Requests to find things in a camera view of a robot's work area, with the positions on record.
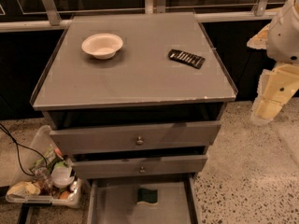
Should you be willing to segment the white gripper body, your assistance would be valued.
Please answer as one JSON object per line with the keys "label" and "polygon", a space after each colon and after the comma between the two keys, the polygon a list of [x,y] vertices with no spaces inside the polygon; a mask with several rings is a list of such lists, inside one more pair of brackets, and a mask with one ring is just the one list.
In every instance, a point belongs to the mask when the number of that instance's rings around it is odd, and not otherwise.
{"label": "white gripper body", "polygon": [[278,63],[272,70],[264,69],[258,85],[258,106],[284,106],[298,91],[299,66]]}

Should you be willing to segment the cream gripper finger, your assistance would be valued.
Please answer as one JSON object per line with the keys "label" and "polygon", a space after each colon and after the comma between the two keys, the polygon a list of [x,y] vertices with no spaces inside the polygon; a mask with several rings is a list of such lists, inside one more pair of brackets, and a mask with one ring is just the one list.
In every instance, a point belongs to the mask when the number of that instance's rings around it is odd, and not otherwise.
{"label": "cream gripper finger", "polygon": [[281,109],[280,104],[267,102],[262,97],[257,97],[252,105],[250,120],[256,125],[265,125],[271,122]]}
{"label": "cream gripper finger", "polygon": [[267,49],[267,37],[269,32],[269,24],[265,25],[256,35],[248,42],[247,46],[251,49]]}

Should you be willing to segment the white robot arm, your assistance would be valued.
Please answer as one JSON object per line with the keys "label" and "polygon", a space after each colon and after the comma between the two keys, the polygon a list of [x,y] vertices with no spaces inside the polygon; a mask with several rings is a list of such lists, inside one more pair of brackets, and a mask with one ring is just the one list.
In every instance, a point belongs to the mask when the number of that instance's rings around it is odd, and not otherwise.
{"label": "white robot arm", "polygon": [[287,0],[247,46],[265,49],[276,62],[272,70],[262,71],[251,109],[251,121],[265,125],[299,90],[299,0]]}

